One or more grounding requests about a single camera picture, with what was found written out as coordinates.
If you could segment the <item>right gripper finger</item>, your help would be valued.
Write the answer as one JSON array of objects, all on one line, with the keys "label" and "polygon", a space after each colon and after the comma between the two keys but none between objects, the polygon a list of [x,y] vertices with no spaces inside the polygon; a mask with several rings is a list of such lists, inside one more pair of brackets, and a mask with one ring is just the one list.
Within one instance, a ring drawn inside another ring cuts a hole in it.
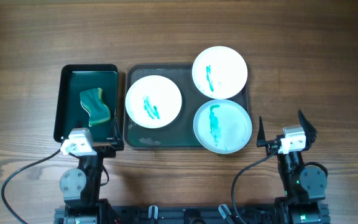
[{"label": "right gripper finger", "polygon": [[306,136],[307,145],[312,145],[317,137],[317,130],[314,126],[305,118],[301,110],[298,110],[298,117],[301,127],[303,128]]},{"label": "right gripper finger", "polygon": [[259,130],[257,135],[257,142],[265,141],[265,131],[263,126],[262,117],[259,117]]}]

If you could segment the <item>pale blue plate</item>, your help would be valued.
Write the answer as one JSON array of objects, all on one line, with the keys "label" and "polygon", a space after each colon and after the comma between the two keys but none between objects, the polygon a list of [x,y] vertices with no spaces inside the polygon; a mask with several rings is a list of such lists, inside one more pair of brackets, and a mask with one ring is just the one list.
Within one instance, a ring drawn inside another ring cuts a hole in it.
[{"label": "pale blue plate", "polygon": [[248,112],[231,100],[211,100],[200,106],[193,119],[200,144],[211,152],[231,154],[241,150],[252,135]]}]

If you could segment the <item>green and yellow sponge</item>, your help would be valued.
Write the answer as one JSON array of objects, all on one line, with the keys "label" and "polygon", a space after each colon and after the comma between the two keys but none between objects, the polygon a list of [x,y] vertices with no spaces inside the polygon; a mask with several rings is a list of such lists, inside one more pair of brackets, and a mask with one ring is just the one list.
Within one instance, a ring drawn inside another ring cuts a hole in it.
[{"label": "green and yellow sponge", "polygon": [[111,119],[111,112],[102,99],[103,90],[93,88],[80,92],[80,103],[89,115],[89,126],[95,126]]}]

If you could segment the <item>white plate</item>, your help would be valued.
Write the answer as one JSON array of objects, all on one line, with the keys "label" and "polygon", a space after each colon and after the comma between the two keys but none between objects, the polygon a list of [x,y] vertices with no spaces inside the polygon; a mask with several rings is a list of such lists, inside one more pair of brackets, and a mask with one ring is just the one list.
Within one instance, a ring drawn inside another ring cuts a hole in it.
[{"label": "white plate", "polygon": [[179,114],[182,96],[177,85],[160,75],[137,80],[126,94],[125,108],[130,119],[149,129],[170,124]]},{"label": "white plate", "polygon": [[246,85],[247,64],[240,53],[225,46],[202,51],[193,62],[192,79],[197,89],[212,99],[228,99]]}]

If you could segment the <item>white plate top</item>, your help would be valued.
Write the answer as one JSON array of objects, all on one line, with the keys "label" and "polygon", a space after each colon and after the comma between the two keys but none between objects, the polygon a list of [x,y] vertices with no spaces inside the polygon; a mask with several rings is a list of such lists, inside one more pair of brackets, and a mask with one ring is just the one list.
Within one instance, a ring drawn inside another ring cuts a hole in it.
[{"label": "white plate top", "polygon": [[212,99],[228,99],[246,85],[247,64],[240,53],[225,46],[202,51],[193,62],[192,79],[197,89]]}]

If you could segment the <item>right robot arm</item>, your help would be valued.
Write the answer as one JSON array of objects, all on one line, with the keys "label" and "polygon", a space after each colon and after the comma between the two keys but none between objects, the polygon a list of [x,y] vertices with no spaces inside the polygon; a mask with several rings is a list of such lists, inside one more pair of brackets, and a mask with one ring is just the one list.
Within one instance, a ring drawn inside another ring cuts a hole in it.
[{"label": "right robot arm", "polygon": [[328,170],[318,162],[304,162],[302,152],[311,148],[317,130],[299,111],[299,125],[283,128],[283,134],[273,140],[265,138],[262,119],[259,119],[257,147],[266,155],[276,156],[278,172],[285,191],[275,199],[277,223],[330,223],[329,210],[321,201],[326,198]]}]

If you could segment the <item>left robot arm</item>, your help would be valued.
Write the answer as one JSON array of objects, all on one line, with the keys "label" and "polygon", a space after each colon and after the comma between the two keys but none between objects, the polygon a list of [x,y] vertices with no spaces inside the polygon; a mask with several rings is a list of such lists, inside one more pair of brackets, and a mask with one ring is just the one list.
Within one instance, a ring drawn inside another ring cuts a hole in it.
[{"label": "left robot arm", "polygon": [[60,179],[64,209],[56,209],[54,224],[116,224],[121,219],[106,199],[100,199],[103,160],[114,158],[124,149],[117,118],[111,121],[107,143],[95,143],[88,128],[74,128],[63,139],[63,155],[78,158],[78,167],[67,170]]}]

